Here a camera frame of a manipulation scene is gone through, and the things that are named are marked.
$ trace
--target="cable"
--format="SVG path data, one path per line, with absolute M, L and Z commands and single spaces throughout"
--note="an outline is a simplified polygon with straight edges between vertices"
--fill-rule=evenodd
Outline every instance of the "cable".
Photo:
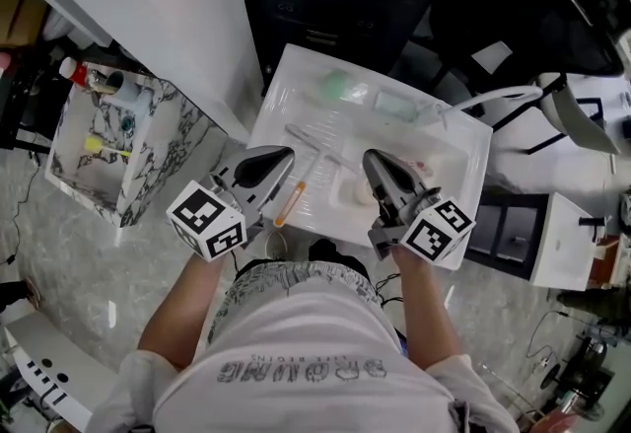
M 383 280 L 380 280 L 379 282 L 377 282 L 377 284 L 375 284 L 375 292 L 377 293 L 377 296 L 379 296 L 382 299 L 382 307 L 387 303 L 387 301 L 389 301 L 389 299 L 386 300 L 384 298 L 384 295 L 382 295 L 382 289 L 384 289 L 384 287 L 386 286 L 386 284 L 390 282 L 390 280 L 393 280 L 396 277 L 400 277 L 400 275 L 401 275 L 400 273 L 391 273 L 388 277 L 386 277 Z
M 539 322 L 536 325 L 536 328 L 534 329 L 534 331 L 532 332 L 532 335 L 530 336 L 530 342 L 528 343 L 528 347 L 526 350 L 526 359 L 532 359 L 533 357 L 535 357 L 536 355 L 540 354 L 543 350 L 548 349 L 549 353 L 548 353 L 548 359 L 552 356 L 554 356 L 554 359 L 556 360 L 557 363 L 561 362 L 561 359 L 559 358 L 558 354 L 556 353 L 556 351 L 552 348 L 552 346 L 550 344 L 545 344 L 542 347 L 540 347 L 539 349 L 537 349 L 534 352 L 532 351 L 532 343 L 534 342 L 534 336 L 536 335 L 537 331 L 539 330 L 539 328 L 541 327 L 541 325 L 543 324 L 543 321 L 545 321 L 545 318 L 547 318 L 550 314 L 556 314 L 558 316 L 561 316 L 562 318 L 570 318 L 570 319 L 574 319 L 580 323 L 583 323 L 586 326 L 589 327 L 598 327 L 598 333 L 600 335 L 602 335 L 603 332 L 612 335 L 613 337 L 617 338 L 617 335 L 615 333 L 612 333 L 611 331 L 603 331 L 601 327 L 593 325 L 592 323 L 588 323 L 587 321 L 583 321 L 582 319 L 576 318 L 574 316 L 571 316 L 570 314 L 567 314 L 565 312 L 562 311 L 548 311 L 546 312 L 543 316 L 541 316 L 541 319 L 539 320 Z
M 57 385 L 53 384 L 52 387 L 48 391 L 46 391 L 43 395 L 41 395 L 41 397 L 39 397 L 39 409 L 40 410 L 47 410 L 48 409 L 48 405 L 45 405 L 43 401 L 48 395 L 50 395 L 56 389 L 57 389 Z
M 401 298 L 400 296 L 395 296 L 393 298 L 388 298 L 387 300 L 383 300 L 382 301 L 382 308 L 385 307 L 388 303 L 390 302 L 400 302 L 403 303 L 403 298 Z
M 230 251 L 230 254 L 233 255 L 233 265 L 235 266 L 235 272 L 239 273 L 239 267 L 237 266 L 237 257 L 235 256 L 235 252 Z
M 9 257 L 7 257 L 0 264 L 5 264 L 5 263 L 6 264 L 11 264 L 13 261 L 16 260 L 16 256 L 18 255 L 18 249 L 20 248 L 20 242 L 22 241 L 22 235 L 20 234 L 20 227 L 18 226 L 18 223 L 16 222 L 16 219 L 20 215 L 20 209 L 22 208 L 22 205 L 24 205 L 25 203 L 27 203 L 29 201 L 29 196 L 31 194 L 31 184 L 33 184 L 33 179 L 37 175 L 37 172 L 39 172 L 39 168 L 40 168 L 40 166 L 37 166 L 37 168 L 35 169 L 33 175 L 31 176 L 31 179 L 29 180 L 29 185 L 27 187 L 27 195 L 25 196 L 25 198 L 23 200 L 20 200 L 18 202 L 18 210 L 16 211 L 16 215 L 13 216 L 13 218 L 11 219 L 11 222 L 16 227 L 16 232 L 18 233 L 18 243 L 16 245 L 16 249 L 13 252 L 13 254 L 11 254 Z
M 541 327 L 541 325 L 543 324 L 543 321 L 545 321 L 545 318 L 547 318 L 550 314 L 565 314 L 564 312 L 562 313 L 561 311 L 548 311 L 546 312 L 543 316 L 541 316 L 541 319 L 539 320 L 539 322 L 536 325 L 536 328 L 534 329 L 534 331 L 532 332 L 532 335 L 530 336 L 530 342 L 528 343 L 528 347 L 526 349 L 526 359 L 531 359 L 533 357 L 535 357 L 537 354 L 540 354 L 541 351 L 545 350 L 545 349 L 549 349 L 549 353 L 548 353 L 548 359 L 551 356 L 554 356 L 554 359 L 556 360 L 557 363 L 560 363 L 561 360 L 559 359 L 559 356 L 557 355 L 557 353 L 554 351 L 554 349 L 552 348 L 552 346 L 550 344 L 545 344 L 543 345 L 543 347 L 541 347 L 540 349 L 534 351 L 531 353 L 532 351 L 532 343 L 534 342 L 534 336 L 536 335 L 537 331 L 539 330 L 539 328 Z

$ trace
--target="marble floor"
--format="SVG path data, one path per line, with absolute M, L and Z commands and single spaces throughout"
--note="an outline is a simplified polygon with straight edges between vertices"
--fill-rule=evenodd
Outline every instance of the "marble floor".
M 212 162 L 233 147 L 225 137 L 217 136 L 217 146 L 206 151 Z M 24 151 L 0 150 L 0 256 L 14 249 L 17 235 L 11 224 L 16 202 L 26 193 L 35 166 Z M 124 355 L 132 350 L 152 313 L 174 284 L 190 255 L 190 248 L 180 242 L 165 217 L 165 208 L 176 192 L 167 186 L 158 194 L 141 223 L 127 231 L 118 246 L 113 230 L 94 213 L 35 174 L 30 200 L 22 206 L 18 224 L 21 244 L 18 258 L 11 266 L 0 266 L 0 280 L 30 276 L 41 290 L 42 311 L 79 347 L 116 370 Z M 316 235 L 289 228 L 285 231 L 290 257 L 304 257 Z M 338 243 L 343 253 L 353 254 L 367 265 L 374 281 L 393 273 L 388 260 L 378 262 L 372 250 Z M 238 266 L 253 257 L 262 257 L 254 243 L 237 252 Z M 493 392 L 515 414 L 530 408 L 492 377 L 482 365 L 520 390 L 528 400 L 541 402 L 538 391 L 544 371 L 538 361 L 526 360 L 526 348 L 541 316 L 560 306 L 548 300 L 546 289 L 490 268 L 465 262 L 460 270 L 437 269 L 448 309 L 476 369 Z M 207 322 L 232 283 L 235 270 L 228 262 Z M 398 279 L 383 291 L 386 298 L 400 294 Z M 12 307 L 4 314 L 11 315 Z M 110 310 L 116 321 L 111 325 Z M 386 312 L 404 331 L 400 304 L 390 303 Z M 566 354 L 575 342 L 581 326 L 549 316 L 537 332 L 534 348 L 546 343 L 559 355 Z

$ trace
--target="black chair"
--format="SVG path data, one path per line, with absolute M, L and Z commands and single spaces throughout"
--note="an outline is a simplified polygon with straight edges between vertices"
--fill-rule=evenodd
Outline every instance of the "black chair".
M 435 0 L 430 26 L 431 38 L 411 39 L 437 52 L 443 62 L 426 88 L 428 92 L 452 69 L 463 76 L 472 93 L 529 84 L 541 73 L 561 74 L 558 83 L 548 86 L 539 100 L 498 122 L 493 128 L 496 131 L 528 108 L 538 106 L 552 92 L 568 91 L 567 73 L 622 74 L 615 44 L 631 28 L 631 1 Z M 498 66 L 487 69 L 472 56 L 493 44 L 502 45 L 508 55 Z

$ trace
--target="toothbrush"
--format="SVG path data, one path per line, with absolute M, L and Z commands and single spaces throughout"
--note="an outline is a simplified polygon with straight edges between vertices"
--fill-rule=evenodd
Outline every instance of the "toothbrush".
M 87 137 L 84 147 L 87 151 L 90 151 L 93 154 L 99 154 L 101 151 L 109 151 L 111 153 L 119 154 L 120 156 L 125 156 L 126 158 L 131 156 L 131 153 L 128 151 L 120 151 L 103 145 L 103 140 L 95 136 Z

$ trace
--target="green object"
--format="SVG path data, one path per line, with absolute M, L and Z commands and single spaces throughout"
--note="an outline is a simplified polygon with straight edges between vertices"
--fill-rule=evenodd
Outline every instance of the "green object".
M 330 100 L 340 100 L 348 86 L 349 75 L 341 70 L 326 74 L 319 84 L 322 95 Z
M 131 115 L 126 115 L 120 121 L 120 129 L 123 130 L 125 133 L 127 133 L 128 131 L 133 131 L 135 126 L 136 126 L 136 123 L 134 121 L 134 118 Z

